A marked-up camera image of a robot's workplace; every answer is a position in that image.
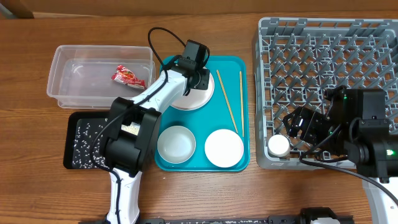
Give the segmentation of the white paper cup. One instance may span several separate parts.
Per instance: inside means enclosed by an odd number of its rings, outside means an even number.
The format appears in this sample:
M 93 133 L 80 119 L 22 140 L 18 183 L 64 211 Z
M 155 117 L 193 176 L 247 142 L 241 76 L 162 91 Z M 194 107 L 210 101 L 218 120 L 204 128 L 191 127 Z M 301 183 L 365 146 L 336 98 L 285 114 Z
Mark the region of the white paper cup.
M 285 157 L 290 152 L 289 140 L 281 134 L 271 136 L 268 140 L 267 147 L 268 153 L 274 157 Z

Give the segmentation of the grey bowl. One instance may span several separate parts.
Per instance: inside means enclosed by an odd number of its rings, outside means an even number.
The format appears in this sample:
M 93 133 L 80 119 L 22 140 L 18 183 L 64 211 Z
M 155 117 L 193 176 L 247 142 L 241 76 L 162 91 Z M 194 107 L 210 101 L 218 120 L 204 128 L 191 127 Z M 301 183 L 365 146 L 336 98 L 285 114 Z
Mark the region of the grey bowl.
M 171 126 L 160 134 L 157 150 L 163 160 L 181 164 L 193 156 L 196 145 L 196 139 L 188 128 Z

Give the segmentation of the small white plate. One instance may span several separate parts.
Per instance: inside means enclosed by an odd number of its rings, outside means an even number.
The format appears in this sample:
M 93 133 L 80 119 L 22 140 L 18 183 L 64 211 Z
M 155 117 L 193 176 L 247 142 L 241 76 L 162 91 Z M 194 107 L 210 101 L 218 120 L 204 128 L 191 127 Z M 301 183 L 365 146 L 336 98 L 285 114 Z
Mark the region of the small white plate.
M 217 167 L 229 168 L 235 166 L 242 159 L 243 154 L 243 141 L 232 130 L 216 130 L 205 141 L 205 155 Z

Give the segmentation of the red snack wrapper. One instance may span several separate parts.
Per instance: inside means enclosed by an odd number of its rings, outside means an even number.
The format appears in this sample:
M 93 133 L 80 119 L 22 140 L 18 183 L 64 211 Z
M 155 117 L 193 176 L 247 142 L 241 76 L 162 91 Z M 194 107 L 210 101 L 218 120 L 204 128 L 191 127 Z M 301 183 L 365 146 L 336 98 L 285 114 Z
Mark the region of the red snack wrapper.
M 115 73 L 111 77 L 112 80 L 133 88 L 146 89 L 145 80 L 138 79 L 136 75 L 123 65 L 118 65 Z

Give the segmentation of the pile of rice grains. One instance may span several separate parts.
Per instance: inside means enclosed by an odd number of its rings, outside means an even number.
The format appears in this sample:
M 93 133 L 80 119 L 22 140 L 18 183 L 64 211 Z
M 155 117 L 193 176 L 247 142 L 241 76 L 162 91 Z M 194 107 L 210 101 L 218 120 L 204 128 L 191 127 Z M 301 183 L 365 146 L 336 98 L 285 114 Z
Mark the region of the pile of rice grains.
M 106 125 L 106 118 L 79 119 L 76 124 L 75 140 L 73 141 L 72 168 L 94 169 L 90 157 L 90 146 L 98 133 Z

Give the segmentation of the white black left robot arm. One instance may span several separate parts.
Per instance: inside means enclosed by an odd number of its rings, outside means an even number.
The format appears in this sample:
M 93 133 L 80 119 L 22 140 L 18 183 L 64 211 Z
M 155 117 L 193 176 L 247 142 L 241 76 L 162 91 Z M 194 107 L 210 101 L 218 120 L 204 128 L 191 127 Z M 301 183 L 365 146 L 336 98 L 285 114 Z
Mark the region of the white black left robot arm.
M 116 98 L 99 133 L 99 152 L 111 178 L 111 204 L 105 223 L 136 223 L 142 172 L 156 148 L 162 114 L 190 90 L 207 90 L 210 71 L 184 65 L 180 56 L 163 67 L 159 78 L 130 100 Z

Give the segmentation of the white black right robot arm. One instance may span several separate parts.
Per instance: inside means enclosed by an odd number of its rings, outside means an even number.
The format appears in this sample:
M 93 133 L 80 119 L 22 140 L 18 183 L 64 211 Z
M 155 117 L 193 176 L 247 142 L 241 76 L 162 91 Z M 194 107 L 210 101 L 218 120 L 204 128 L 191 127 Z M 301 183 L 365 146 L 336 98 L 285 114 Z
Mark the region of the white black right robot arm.
M 299 161 L 362 179 L 374 223 L 397 223 L 397 135 L 389 132 L 385 93 L 327 89 L 325 114 L 304 106 L 284 116 L 290 137 L 311 144 Z

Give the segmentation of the black waste tray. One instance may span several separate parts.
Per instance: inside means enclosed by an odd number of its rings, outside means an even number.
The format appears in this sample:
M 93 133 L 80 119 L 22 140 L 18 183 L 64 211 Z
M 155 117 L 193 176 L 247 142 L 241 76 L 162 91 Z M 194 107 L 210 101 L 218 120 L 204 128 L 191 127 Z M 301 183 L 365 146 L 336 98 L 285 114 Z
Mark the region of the black waste tray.
M 108 121 L 108 111 L 78 111 L 70 115 L 68 119 L 67 136 L 63 156 L 63 166 L 66 169 L 72 168 L 73 141 L 75 140 L 76 124 L 79 119 L 106 118 Z

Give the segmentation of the large white plate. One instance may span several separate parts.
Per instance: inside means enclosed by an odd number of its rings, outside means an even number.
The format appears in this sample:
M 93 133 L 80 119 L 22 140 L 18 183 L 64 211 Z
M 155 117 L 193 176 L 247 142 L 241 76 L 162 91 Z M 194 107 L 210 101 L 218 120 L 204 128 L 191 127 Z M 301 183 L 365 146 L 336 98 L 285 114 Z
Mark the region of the large white plate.
M 215 90 L 215 81 L 210 74 L 210 81 L 207 90 L 191 89 L 187 96 L 182 96 L 172 103 L 172 107 L 178 110 L 191 111 L 205 106 L 211 99 Z

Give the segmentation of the wooden chopstick left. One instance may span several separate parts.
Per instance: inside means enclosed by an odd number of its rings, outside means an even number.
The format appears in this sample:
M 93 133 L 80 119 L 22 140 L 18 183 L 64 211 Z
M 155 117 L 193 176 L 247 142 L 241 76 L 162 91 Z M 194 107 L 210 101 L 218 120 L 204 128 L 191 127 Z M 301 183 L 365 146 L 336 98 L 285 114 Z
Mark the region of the wooden chopstick left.
M 218 80 L 219 80 L 219 83 L 220 83 L 220 86 L 221 86 L 221 90 L 223 92 L 224 100 L 226 102 L 226 105 L 227 105 L 227 108 L 228 108 L 228 111 L 229 111 L 229 115 L 230 115 L 230 118 L 232 120 L 234 129 L 235 129 L 236 133 L 238 134 L 238 129 L 237 129 L 236 122 L 235 122 L 235 119 L 234 119 L 233 111 L 231 109 L 231 106 L 230 106 L 230 103 L 229 103 L 229 99 L 228 99 L 228 96 L 226 94 L 226 90 L 225 90 L 224 85 L 223 85 L 223 81 L 222 81 L 222 78 L 221 78 L 220 71 L 216 70 L 216 74 L 218 76 Z

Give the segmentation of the wooden chopstick right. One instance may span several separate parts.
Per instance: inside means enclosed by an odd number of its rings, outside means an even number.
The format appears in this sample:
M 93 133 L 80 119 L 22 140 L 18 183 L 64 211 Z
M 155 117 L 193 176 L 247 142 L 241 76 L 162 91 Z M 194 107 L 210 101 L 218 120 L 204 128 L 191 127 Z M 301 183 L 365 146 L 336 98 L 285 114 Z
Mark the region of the wooden chopstick right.
M 242 71 L 239 71 L 239 89 L 240 89 L 240 104 L 241 104 L 242 137 L 244 138 L 244 101 L 243 101 L 243 74 L 242 74 Z

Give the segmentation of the grey dish rack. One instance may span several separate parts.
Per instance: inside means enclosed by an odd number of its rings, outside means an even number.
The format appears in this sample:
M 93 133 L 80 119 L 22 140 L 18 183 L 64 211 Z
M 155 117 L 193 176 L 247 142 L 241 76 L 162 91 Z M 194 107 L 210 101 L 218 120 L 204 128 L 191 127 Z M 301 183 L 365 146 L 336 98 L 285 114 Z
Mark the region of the grey dish rack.
M 256 86 L 256 161 L 264 169 L 305 170 L 309 145 L 290 138 L 290 153 L 269 154 L 267 143 L 285 134 L 283 117 L 298 106 L 324 113 L 327 89 L 380 88 L 390 132 L 397 133 L 397 21 L 264 17 L 253 42 Z

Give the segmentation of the clear plastic bin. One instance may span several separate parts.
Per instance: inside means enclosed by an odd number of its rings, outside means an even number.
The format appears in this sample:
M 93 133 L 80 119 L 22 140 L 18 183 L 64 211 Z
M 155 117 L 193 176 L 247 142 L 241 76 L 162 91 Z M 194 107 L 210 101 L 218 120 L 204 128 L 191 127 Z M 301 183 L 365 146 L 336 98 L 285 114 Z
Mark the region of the clear plastic bin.
M 61 108 L 107 109 L 117 97 L 130 99 L 144 90 L 111 79 L 122 65 L 145 81 L 155 82 L 149 47 L 122 45 L 60 45 L 50 67 L 47 95 Z

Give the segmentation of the black table clamp mount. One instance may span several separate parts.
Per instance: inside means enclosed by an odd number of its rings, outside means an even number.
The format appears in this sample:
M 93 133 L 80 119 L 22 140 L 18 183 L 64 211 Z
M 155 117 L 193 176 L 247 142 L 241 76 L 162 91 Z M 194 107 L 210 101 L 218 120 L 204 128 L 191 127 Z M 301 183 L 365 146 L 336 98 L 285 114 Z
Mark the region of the black table clamp mount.
M 339 216 L 329 207 L 302 208 L 298 215 L 271 215 L 269 224 L 355 224 L 353 216 Z

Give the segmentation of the black rail at table edge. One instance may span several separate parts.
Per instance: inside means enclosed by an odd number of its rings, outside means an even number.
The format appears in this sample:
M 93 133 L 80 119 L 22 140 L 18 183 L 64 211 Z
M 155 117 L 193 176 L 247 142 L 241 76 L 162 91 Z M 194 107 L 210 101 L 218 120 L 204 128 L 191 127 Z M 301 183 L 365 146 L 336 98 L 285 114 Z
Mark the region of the black rail at table edge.
M 122 224 L 132 223 L 125 218 L 108 218 L 96 221 L 80 221 L 79 224 Z M 270 221 L 268 218 L 216 218 L 216 219 L 180 219 L 180 220 L 166 220 L 163 218 L 141 218 L 138 217 L 134 224 L 271 224 L 275 221 Z

